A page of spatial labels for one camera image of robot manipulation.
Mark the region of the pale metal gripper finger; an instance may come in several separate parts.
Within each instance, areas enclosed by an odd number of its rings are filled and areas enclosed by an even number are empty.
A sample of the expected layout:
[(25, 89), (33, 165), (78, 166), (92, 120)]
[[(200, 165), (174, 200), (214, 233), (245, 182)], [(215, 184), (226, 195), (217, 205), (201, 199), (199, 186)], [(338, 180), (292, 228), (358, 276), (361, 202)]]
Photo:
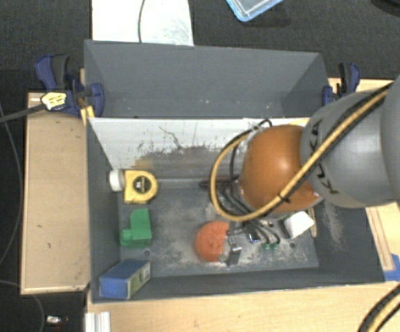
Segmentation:
[(239, 263), (239, 258), (242, 252), (242, 247), (234, 237), (229, 237), (228, 242), (228, 256), (226, 259), (227, 266), (234, 266)]

